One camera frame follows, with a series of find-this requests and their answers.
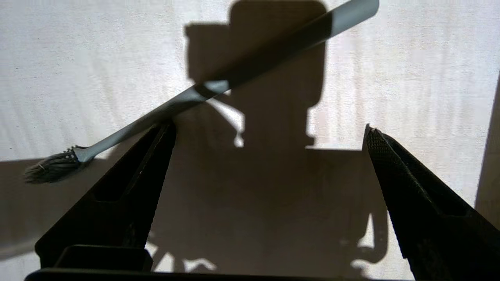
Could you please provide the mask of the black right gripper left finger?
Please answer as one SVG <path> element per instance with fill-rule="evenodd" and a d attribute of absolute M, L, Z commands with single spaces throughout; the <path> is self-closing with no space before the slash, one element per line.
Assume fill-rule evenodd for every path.
<path fill-rule="evenodd" d="M 141 137 L 36 242 L 41 268 L 150 270 L 145 243 L 176 135 L 167 122 Z"/>

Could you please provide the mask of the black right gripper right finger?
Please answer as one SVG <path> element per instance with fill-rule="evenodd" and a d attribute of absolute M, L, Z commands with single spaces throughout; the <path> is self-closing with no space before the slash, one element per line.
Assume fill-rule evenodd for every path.
<path fill-rule="evenodd" d="M 403 258 L 417 281 L 498 281 L 500 233 L 391 136 L 366 126 Z"/>

